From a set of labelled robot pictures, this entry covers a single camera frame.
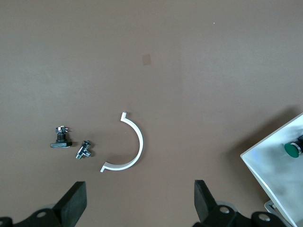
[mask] white curved bracket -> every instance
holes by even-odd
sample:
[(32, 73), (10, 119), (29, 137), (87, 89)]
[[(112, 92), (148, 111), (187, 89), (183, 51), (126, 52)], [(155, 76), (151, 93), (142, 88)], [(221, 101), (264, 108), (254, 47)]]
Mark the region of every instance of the white curved bracket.
[(137, 125), (135, 125), (135, 123), (133, 123), (132, 121), (128, 120), (126, 118), (126, 112), (123, 112), (122, 113), (122, 116), (121, 116), (121, 121), (122, 122), (125, 122), (126, 124), (128, 124), (129, 126), (131, 126), (134, 131), (137, 133), (138, 135), (138, 138), (139, 138), (139, 152), (137, 154), (137, 156), (130, 162), (126, 163), (126, 164), (123, 164), (123, 165), (115, 165), (115, 164), (111, 164), (109, 162), (105, 162), (105, 164), (102, 166), (100, 172), (103, 172), (105, 169), (108, 169), (108, 170), (124, 170), (124, 169), (127, 169), (129, 167), (131, 167), (133, 164), (135, 164), (141, 153), (142, 153), (142, 149), (143, 149), (143, 136), (142, 136), (142, 133), (140, 131), (140, 129), (137, 127)]

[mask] green cap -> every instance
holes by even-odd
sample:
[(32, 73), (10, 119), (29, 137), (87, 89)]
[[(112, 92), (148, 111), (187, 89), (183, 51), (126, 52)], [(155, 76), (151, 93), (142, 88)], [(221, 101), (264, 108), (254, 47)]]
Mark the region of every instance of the green cap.
[(291, 157), (299, 157), (299, 151), (294, 145), (286, 143), (284, 149)]

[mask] white container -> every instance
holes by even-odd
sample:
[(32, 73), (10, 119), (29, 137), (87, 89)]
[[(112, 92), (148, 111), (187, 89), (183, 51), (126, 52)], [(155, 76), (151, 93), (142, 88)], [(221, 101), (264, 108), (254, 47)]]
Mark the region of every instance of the white container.
[(294, 227), (303, 227), (303, 154), (289, 156), (284, 144), (303, 135), (303, 113), (251, 147), (241, 158)]

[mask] metal screw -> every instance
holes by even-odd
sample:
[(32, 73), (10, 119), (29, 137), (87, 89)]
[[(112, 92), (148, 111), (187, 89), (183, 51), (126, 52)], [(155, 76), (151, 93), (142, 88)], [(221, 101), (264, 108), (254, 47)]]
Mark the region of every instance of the metal screw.
[(37, 218), (42, 218), (45, 215), (46, 215), (46, 212), (44, 212), (44, 211), (40, 212), (40, 213), (37, 214)]
[(76, 159), (81, 159), (84, 155), (86, 157), (89, 157), (91, 155), (91, 153), (87, 150), (89, 146), (90, 146), (90, 142), (88, 140), (85, 140), (82, 143), (82, 146), (76, 155)]
[(223, 214), (228, 214), (230, 211), (227, 207), (220, 207), (220, 211), (223, 213)]
[(270, 217), (267, 216), (266, 214), (259, 214), (259, 219), (261, 219), (262, 221), (270, 221)]

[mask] metal fitting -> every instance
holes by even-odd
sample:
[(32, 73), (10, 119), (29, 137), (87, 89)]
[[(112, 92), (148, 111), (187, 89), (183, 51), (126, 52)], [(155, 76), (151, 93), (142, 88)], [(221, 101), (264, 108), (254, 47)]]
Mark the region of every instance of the metal fitting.
[(76, 159), (81, 159), (83, 156), (89, 157), (91, 155), (91, 153), (87, 150), (89, 147), (90, 142), (88, 140), (85, 140), (76, 155)]
[(66, 139), (66, 133), (68, 128), (64, 125), (56, 128), (57, 140), (51, 144), (52, 148), (69, 148), (72, 142), (68, 142)]

